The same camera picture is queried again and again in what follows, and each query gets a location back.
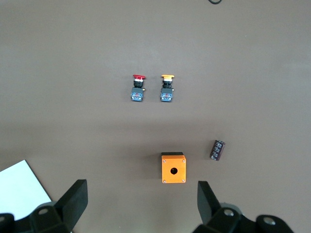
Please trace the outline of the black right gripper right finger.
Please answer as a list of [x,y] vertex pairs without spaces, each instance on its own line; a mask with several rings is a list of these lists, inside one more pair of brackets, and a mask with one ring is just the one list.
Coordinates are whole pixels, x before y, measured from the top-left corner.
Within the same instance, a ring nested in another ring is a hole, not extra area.
[[219,202],[206,181],[199,181],[197,207],[202,220],[195,233],[256,233],[255,222],[246,218],[235,205]]

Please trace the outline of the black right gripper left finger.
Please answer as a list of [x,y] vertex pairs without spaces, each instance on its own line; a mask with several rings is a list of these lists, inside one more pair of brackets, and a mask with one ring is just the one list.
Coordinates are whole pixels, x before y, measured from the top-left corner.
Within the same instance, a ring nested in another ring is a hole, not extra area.
[[77,180],[57,202],[42,204],[30,214],[32,232],[70,233],[87,204],[87,180]]

